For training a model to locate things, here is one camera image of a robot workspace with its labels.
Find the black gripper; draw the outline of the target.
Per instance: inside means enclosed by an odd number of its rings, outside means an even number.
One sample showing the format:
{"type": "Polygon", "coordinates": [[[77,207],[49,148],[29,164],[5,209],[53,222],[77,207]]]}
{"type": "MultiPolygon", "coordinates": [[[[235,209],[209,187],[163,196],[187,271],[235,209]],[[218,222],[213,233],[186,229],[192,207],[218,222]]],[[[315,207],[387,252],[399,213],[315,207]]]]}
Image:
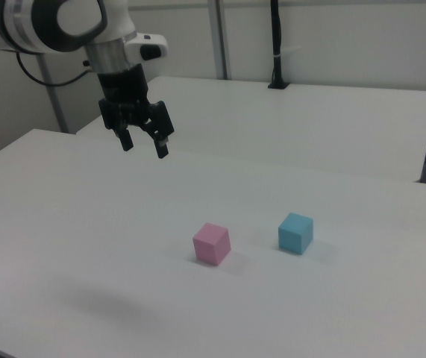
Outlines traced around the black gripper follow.
{"type": "Polygon", "coordinates": [[[168,153],[167,142],[174,133],[172,121],[163,101],[150,104],[148,84],[142,64],[123,72],[98,74],[104,94],[99,108],[106,129],[115,133],[124,151],[134,147],[129,125],[143,126],[153,139],[157,156],[163,159],[168,153]]]}

